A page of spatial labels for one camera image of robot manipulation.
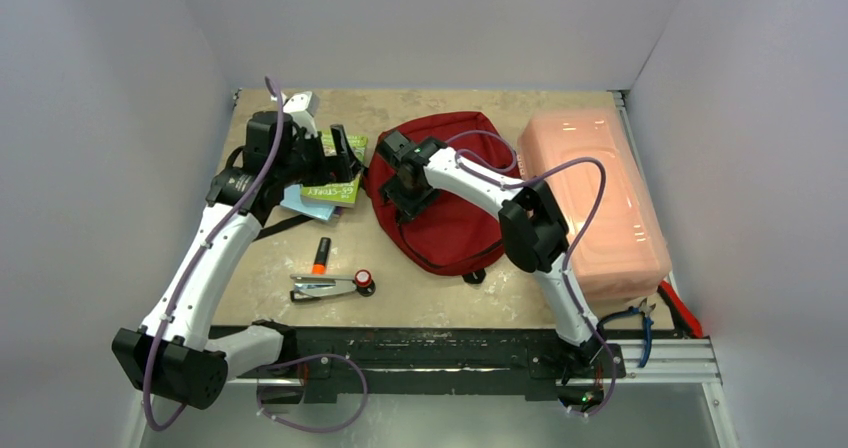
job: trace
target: blue pliers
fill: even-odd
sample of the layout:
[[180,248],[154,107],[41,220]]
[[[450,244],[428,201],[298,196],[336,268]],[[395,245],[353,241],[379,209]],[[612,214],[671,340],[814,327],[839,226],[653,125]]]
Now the blue pliers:
[[651,313],[653,313],[654,308],[656,307],[656,303],[649,305],[648,299],[645,298],[641,303],[639,303],[639,306],[631,306],[624,311],[610,313],[598,321],[598,327],[603,328],[603,325],[612,320],[626,318],[628,316],[642,315],[642,330],[645,332],[645,347],[642,350],[642,358],[639,360],[639,365],[637,365],[639,368],[644,368],[645,365],[648,364],[648,358],[651,357],[651,342],[653,340],[651,337],[651,326],[654,324],[654,320],[651,319]]

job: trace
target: book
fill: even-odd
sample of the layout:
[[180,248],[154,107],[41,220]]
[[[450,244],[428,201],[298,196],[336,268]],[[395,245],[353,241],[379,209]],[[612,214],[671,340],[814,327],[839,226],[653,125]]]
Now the book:
[[287,186],[283,192],[283,201],[280,202],[280,206],[321,221],[329,221],[335,215],[336,207],[333,205],[303,200],[300,196],[301,188],[300,185]]
[[[368,137],[364,135],[347,135],[353,153],[361,162],[365,162],[365,147],[368,145]],[[335,155],[333,138],[322,136],[321,143],[324,145],[326,155]],[[313,203],[328,204],[330,206],[342,206],[352,208],[356,204],[356,195],[359,194],[359,181],[362,173],[358,173],[353,181],[347,183],[329,183],[324,186],[304,186],[300,190],[301,199]]]

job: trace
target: red backpack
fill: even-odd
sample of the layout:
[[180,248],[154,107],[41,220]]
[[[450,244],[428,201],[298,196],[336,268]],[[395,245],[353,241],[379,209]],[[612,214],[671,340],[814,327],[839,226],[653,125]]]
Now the red backpack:
[[[482,113],[463,111],[408,121],[380,134],[377,144],[394,130],[416,143],[431,136],[446,141],[469,130],[498,133]],[[452,142],[451,147],[472,150],[497,168],[506,168],[512,162],[510,151],[496,139],[485,135],[462,137]],[[483,269],[504,253],[498,221],[453,193],[442,192],[417,218],[401,224],[395,205],[383,200],[380,195],[380,187],[394,174],[388,163],[375,155],[364,180],[377,221],[389,238],[406,256],[430,273],[462,276],[468,283],[481,283],[485,277]],[[518,168],[506,175],[518,177]]]

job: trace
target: orange plastic container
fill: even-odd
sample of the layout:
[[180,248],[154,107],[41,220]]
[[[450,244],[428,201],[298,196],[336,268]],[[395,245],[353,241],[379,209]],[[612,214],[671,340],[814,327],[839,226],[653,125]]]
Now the orange plastic container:
[[[580,156],[597,158],[606,168],[598,214],[572,258],[587,300],[650,295],[671,270],[657,215],[620,120],[612,108],[538,113],[518,139],[524,179]],[[583,163],[547,181],[565,215],[571,242],[595,201],[598,169]]]

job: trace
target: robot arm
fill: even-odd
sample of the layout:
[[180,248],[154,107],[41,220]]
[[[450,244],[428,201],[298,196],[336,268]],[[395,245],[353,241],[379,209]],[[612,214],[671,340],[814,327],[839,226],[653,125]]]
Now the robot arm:
[[[208,336],[212,317],[236,265],[273,207],[282,200],[285,187],[292,183],[316,186],[350,181],[362,168],[340,125],[331,126],[330,130],[336,154],[324,154],[313,119],[316,107],[317,98],[310,92],[288,100],[283,109],[281,149],[271,170],[255,194],[208,244],[206,238],[212,227],[228,215],[270,157],[273,133],[278,129],[277,113],[256,113],[247,123],[245,146],[230,156],[227,166],[213,179],[194,241],[167,291],[137,330],[121,329],[113,339],[112,351],[137,389],[142,388],[145,363],[163,319],[168,323],[155,357],[151,393],[200,409],[215,401],[228,379],[296,351],[294,338],[288,336],[291,330],[273,322],[259,322],[217,340],[209,340]],[[239,153],[242,166],[235,167]],[[168,316],[167,307],[179,280],[200,245],[205,246],[204,256]]]
[[[403,220],[414,218],[432,203],[437,190],[451,192],[496,218],[507,257],[533,274],[553,311],[559,337],[582,351],[596,351],[596,346],[587,346],[591,344],[592,331],[584,314],[593,325],[598,319],[589,309],[571,266],[562,272],[568,226],[547,183],[504,188],[521,184],[522,180],[467,159],[462,161],[464,167],[500,182],[492,184],[461,169],[456,151],[432,138],[416,144],[394,132],[380,143],[377,153],[397,172],[381,193],[395,203]],[[569,295],[564,276],[568,277],[579,306]]]

